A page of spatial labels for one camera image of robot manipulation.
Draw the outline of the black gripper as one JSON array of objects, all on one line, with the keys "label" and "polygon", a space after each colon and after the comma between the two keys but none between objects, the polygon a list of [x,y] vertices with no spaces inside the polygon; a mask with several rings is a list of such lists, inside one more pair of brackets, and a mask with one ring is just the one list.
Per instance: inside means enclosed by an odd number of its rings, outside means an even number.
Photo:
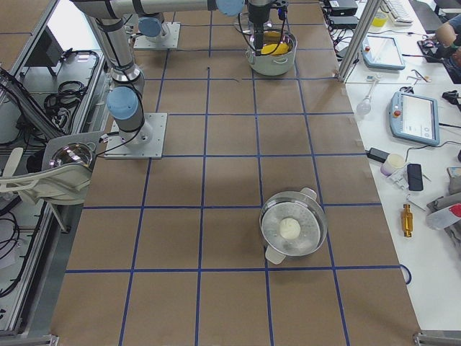
[{"label": "black gripper", "polygon": [[262,55],[262,49],[264,48],[264,40],[263,40],[264,24],[268,20],[269,20],[268,12],[249,12],[249,21],[254,25],[253,47],[254,47],[255,56]]}]

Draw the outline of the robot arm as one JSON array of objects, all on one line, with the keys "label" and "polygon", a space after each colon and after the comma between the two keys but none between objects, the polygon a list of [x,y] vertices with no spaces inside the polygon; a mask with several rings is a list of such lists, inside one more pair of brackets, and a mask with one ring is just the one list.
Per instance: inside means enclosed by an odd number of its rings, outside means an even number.
[{"label": "robot arm", "polygon": [[143,72],[136,65],[133,50],[125,33],[123,17],[136,14],[146,20],[141,33],[155,37],[163,28],[165,12],[215,11],[233,17],[248,8],[249,21],[254,25],[256,52],[263,47],[264,24],[269,21],[273,1],[75,1],[87,18],[97,42],[108,60],[115,89],[107,97],[107,108],[118,128],[123,146],[136,148],[151,139],[152,127],[143,111]]},{"label": "robot arm", "polygon": [[162,12],[139,17],[138,30],[147,40],[154,43],[165,41],[169,36],[169,29]]}]

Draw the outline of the steel robot base plate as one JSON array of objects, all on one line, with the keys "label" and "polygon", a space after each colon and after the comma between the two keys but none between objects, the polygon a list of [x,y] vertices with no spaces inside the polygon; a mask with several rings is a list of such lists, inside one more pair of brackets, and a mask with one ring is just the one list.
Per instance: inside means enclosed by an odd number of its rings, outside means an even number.
[{"label": "steel robot base plate", "polygon": [[[117,133],[107,140],[104,150],[106,159],[160,159],[164,149],[164,139],[168,115],[166,113],[145,113],[145,124],[139,134],[129,143],[130,136]],[[112,123],[112,132],[118,132],[115,121]]]}]

